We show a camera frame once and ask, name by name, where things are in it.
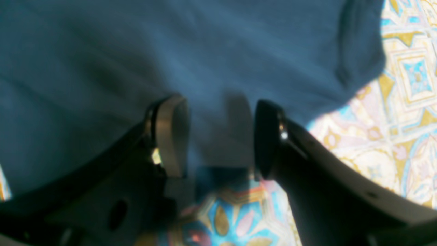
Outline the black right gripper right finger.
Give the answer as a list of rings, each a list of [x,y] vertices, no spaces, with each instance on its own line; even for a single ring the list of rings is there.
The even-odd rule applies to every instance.
[[[303,246],[435,246],[436,211],[343,164],[284,110],[259,100],[256,169],[287,193]]]

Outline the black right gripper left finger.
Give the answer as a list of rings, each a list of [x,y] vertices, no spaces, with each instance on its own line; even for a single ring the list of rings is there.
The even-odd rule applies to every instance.
[[[104,153],[51,184],[1,203],[1,235],[29,246],[132,246],[176,216],[169,178],[187,175],[190,107],[182,95],[151,104]]]

